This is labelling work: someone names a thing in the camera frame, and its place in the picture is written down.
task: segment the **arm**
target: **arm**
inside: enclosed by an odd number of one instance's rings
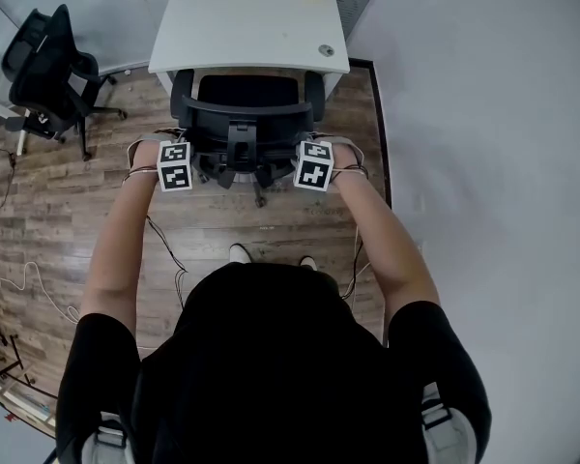
[[[158,151],[156,142],[140,143],[133,169],[156,165]],[[135,297],[144,225],[157,180],[154,173],[135,174],[121,187],[97,238],[84,288],[82,317],[106,314],[135,334]]]
[[[356,163],[346,146],[333,145],[335,167]],[[416,301],[438,304],[438,292],[417,246],[376,189],[358,173],[335,178],[341,197],[359,226],[363,246],[385,297],[385,332],[393,315]]]

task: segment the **white shoe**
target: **white shoe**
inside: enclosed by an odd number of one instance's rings
[[[316,266],[316,262],[314,261],[314,259],[311,256],[306,256],[305,258],[303,258],[301,260],[301,263],[299,263],[299,266],[308,267],[311,270],[313,270],[314,272],[318,271],[318,267]]]
[[[230,246],[230,263],[251,263],[247,250],[240,244]]]

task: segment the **black office chair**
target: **black office chair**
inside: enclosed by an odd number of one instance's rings
[[[186,129],[194,155],[191,163],[205,183],[215,179],[229,189],[237,174],[253,174],[256,205],[266,204],[261,189],[291,174],[296,147],[322,120],[322,76],[305,74],[304,99],[299,83],[266,75],[206,75],[198,98],[191,97],[193,69],[180,71],[172,87],[170,110]]]
[[[64,142],[63,132],[76,126],[84,161],[91,157],[86,150],[85,118],[91,113],[127,118],[119,108],[95,106],[105,81],[115,84],[116,79],[99,77],[95,57],[77,50],[66,5],[58,7],[52,17],[37,10],[30,13],[5,53],[2,71],[13,83],[11,102],[30,110],[28,117],[8,119],[7,130],[25,130]],[[72,74],[86,81],[81,95],[69,83]]]

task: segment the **black t-shirt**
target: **black t-shirt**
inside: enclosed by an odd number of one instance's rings
[[[487,397],[443,310],[404,306],[389,343],[357,324],[327,275],[228,265],[198,284],[174,335],[142,362],[120,322],[82,318],[60,388],[58,456],[77,462],[106,411],[120,415],[136,462],[425,462],[422,391],[437,382],[473,425],[481,457]]]

